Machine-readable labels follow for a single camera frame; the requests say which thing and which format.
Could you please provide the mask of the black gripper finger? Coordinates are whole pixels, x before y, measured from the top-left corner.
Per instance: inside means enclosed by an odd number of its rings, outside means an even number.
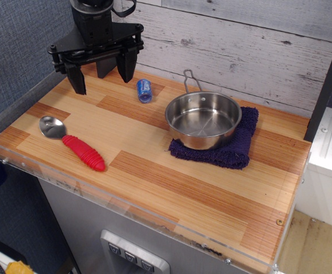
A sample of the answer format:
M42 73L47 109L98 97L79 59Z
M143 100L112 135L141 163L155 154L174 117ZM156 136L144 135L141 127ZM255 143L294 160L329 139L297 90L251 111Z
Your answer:
M137 63L137 49L132 48L128 51L120 53L116 57L118 72L125 83L128 83L134 75Z
M86 84L84 75L81 71L81 65L65 64L67 78L76 94L86 95Z

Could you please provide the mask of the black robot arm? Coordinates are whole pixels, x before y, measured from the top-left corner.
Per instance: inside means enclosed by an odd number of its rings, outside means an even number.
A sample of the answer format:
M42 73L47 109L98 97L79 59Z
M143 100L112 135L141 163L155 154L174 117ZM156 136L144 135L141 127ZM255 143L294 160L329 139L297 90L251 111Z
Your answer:
M124 82L134 75L137 55L143 49L139 23L116 23L112 14L126 17L135 11L132 5L126 11L116 11L113 1L71 1L74 28L65 37L49 45L54 69L67 75L77 94L86 94L81 71L83 65L95 63L99 78L114 68Z

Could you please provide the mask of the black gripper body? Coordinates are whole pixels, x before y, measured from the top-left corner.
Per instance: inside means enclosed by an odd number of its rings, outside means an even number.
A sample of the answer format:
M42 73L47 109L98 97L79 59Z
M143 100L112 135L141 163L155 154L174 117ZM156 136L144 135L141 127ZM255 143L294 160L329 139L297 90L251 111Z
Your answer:
M116 23L111 10L79 10L72 8L74 28L63 38L49 45L56 72L88 63L114 58L120 75L132 75L137 55L143 49L139 23Z

